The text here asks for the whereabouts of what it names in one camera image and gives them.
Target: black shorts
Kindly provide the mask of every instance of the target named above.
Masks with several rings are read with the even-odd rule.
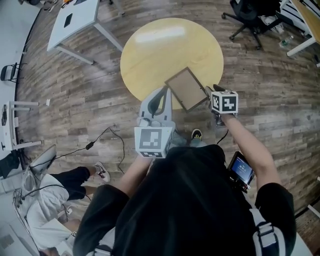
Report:
[[[57,179],[68,191],[68,201],[83,199],[86,196],[86,189],[81,185],[90,177],[87,167],[79,166],[70,171],[50,175]]]

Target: office chair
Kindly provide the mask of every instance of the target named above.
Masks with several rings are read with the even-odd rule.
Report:
[[[17,77],[16,78],[14,78],[14,77],[15,77],[15,74],[16,74],[16,70],[21,70],[21,68],[18,67],[19,65],[20,64],[15,63],[13,65],[4,66],[2,68],[2,70],[1,70],[0,80],[1,81],[10,81],[10,82],[16,83],[17,82]],[[7,73],[8,67],[12,67],[12,70],[11,70],[10,78],[6,79],[6,73]]]
[[[242,27],[240,27],[234,34],[229,37],[231,41],[233,41],[235,39],[235,36],[238,35],[241,31],[248,28],[258,44],[256,46],[256,49],[260,50],[262,48],[262,44],[260,42],[258,34],[265,33],[281,22],[285,22],[293,26],[293,22],[291,19],[280,14],[279,1],[268,1],[267,8],[265,8],[267,2],[263,2],[264,1],[258,1],[258,3],[255,3],[254,0],[240,0],[240,2],[237,3],[235,0],[230,1],[230,5],[233,8],[235,15],[224,12],[221,15],[222,19],[225,20],[228,16],[243,24]],[[277,19],[271,24],[266,25],[258,16],[277,16]]]

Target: white sneaker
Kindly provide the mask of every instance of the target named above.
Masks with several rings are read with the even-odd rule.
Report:
[[[103,164],[101,162],[97,162],[94,166],[99,169],[96,174],[100,176],[105,183],[108,183],[110,181],[110,174]]]

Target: shoe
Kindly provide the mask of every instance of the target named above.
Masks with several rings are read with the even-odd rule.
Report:
[[[110,178],[110,174],[109,174],[109,172],[106,170],[106,168],[103,166],[103,164],[102,164],[101,162],[97,162],[97,163],[94,165],[94,167],[96,167],[96,168],[99,169],[99,171],[97,171],[96,174],[97,174],[98,176],[100,176],[105,183],[108,183],[108,182],[110,181],[110,179],[111,179],[111,178]]]
[[[191,139],[200,139],[202,141],[202,132],[199,129],[194,129],[191,134]]]

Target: round wooden table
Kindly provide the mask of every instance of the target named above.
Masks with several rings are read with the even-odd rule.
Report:
[[[213,87],[221,79],[224,58],[208,30],[182,18],[159,19],[139,28],[126,42],[120,61],[122,79],[140,101],[186,67],[204,88]],[[174,96],[172,108],[182,108]]]

